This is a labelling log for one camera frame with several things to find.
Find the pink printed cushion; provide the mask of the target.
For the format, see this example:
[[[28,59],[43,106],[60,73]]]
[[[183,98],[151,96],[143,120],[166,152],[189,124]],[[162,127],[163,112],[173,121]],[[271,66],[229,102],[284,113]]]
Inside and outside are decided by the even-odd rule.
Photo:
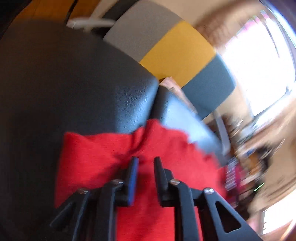
[[[172,77],[166,77],[162,79],[159,83],[160,86],[165,87],[171,93],[173,93],[179,100],[181,100],[191,111],[197,114],[196,108],[193,106],[191,101],[186,97],[181,87],[175,82]]]

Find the wooden wardrobe doors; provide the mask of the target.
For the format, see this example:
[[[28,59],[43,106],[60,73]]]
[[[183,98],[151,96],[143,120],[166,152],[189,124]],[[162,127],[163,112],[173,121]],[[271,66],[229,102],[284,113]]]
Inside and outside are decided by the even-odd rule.
[[[13,23],[28,20],[49,20],[62,23],[74,1],[71,0],[35,0],[29,3],[14,19]],[[70,18],[90,16],[100,0],[79,0]]]

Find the wooden side shelf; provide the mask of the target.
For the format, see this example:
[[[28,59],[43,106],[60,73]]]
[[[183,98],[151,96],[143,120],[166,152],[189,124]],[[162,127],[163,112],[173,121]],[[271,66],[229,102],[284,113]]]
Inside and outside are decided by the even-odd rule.
[[[259,131],[243,125],[243,120],[229,114],[222,115],[230,138],[231,153],[247,171],[246,182],[263,178],[270,167],[271,158],[285,141],[285,127],[280,121],[272,121]]]

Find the patterned beige curtain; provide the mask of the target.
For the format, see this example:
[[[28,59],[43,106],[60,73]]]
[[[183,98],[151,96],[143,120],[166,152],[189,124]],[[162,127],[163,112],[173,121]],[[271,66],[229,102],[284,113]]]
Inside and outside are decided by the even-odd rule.
[[[260,1],[231,1],[203,17],[194,28],[214,48],[222,49],[262,9]]]

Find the black rolled mat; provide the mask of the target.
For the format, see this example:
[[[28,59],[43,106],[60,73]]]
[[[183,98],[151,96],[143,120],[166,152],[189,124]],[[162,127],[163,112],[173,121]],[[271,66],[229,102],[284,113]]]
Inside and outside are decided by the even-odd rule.
[[[93,12],[95,18],[117,21],[137,0],[101,1]]]

